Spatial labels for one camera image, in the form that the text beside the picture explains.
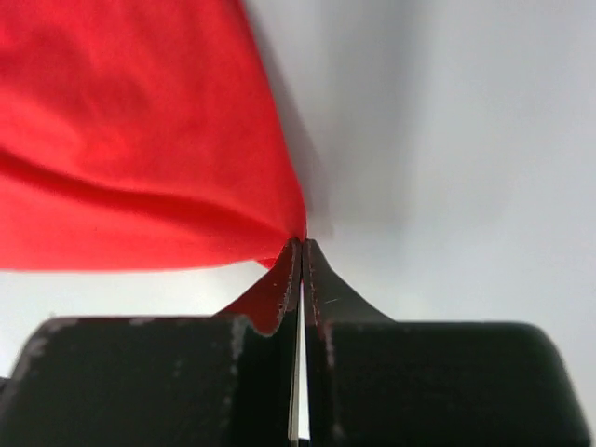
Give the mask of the red tank top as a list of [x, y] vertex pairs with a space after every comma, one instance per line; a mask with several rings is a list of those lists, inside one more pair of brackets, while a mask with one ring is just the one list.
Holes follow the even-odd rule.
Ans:
[[305, 203], [239, 1], [1, 5], [1, 265], [270, 266]]

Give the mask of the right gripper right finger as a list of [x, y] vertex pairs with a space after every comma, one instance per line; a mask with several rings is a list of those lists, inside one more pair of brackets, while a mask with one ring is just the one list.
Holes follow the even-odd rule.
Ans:
[[303, 245], [314, 446], [588, 446], [556, 346], [519, 322], [396, 321]]

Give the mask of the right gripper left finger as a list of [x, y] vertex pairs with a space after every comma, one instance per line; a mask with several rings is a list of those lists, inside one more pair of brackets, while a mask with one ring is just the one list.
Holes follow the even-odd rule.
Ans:
[[5, 446], [294, 446], [301, 244], [210, 317], [54, 318], [1, 385]]

